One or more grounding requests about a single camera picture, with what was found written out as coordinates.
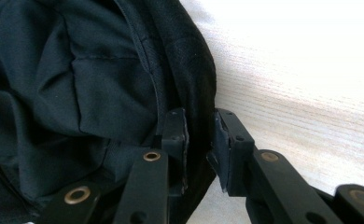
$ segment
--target white textured surface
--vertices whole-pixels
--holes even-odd
[[[217,66],[217,107],[309,184],[364,186],[364,1],[182,0]],[[214,182],[189,224],[249,223]]]

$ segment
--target black fabric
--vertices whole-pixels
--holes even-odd
[[[82,178],[125,178],[182,106],[189,188],[171,222],[186,222],[214,178],[215,93],[209,49],[176,0],[0,1],[0,167],[34,209]]]

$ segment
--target black plastic bracket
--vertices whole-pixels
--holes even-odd
[[[219,176],[222,190],[229,196],[246,196],[246,162],[256,150],[254,139],[237,116],[225,109],[215,112],[213,136],[213,150],[207,159]]]

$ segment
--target stitching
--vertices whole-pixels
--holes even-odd
[[[74,61],[78,60],[139,60],[139,58],[135,57],[118,57],[118,56],[102,56],[102,55],[92,55],[86,56],[82,58],[75,58]]]

